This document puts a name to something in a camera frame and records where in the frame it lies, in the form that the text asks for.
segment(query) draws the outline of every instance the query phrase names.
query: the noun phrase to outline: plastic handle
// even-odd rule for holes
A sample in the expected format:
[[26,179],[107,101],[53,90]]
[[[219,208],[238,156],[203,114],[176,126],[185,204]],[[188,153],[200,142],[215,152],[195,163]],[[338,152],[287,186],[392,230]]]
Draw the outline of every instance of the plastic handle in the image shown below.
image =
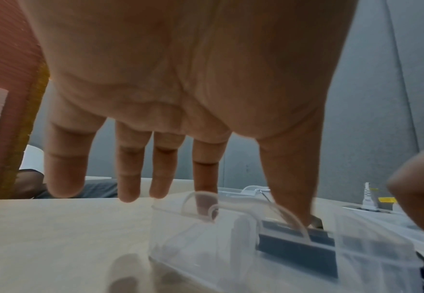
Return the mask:
[[[201,203],[206,202],[208,205],[199,207],[200,204],[197,204],[199,199]],[[303,242],[310,243],[307,229],[292,212],[275,203],[261,199],[251,197],[219,197],[217,194],[210,192],[193,192],[184,199],[181,214],[213,222],[217,210],[220,209],[250,215],[257,221],[260,231],[264,230],[262,222],[265,218],[259,215],[259,211],[271,211],[277,218],[284,219],[279,220],[280,222],[289,223],[293,229],[299,231],[302,234]]]

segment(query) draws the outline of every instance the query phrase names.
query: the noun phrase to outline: palm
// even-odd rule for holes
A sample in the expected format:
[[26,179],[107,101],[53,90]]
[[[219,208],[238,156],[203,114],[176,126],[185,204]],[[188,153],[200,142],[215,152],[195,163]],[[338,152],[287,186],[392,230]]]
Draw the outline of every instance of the palm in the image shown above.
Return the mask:
[[152,132],[151,195],[163,197],[185,135],[195,139],[195,189],[216,192],[234,131],[257,139],[273,196],[306,220],[324,100],[355,6],[310,3],[23,1],[59,93],[46,147],[51,192],[79,191],[94,134],[111,117],[123,201],[139,195]]

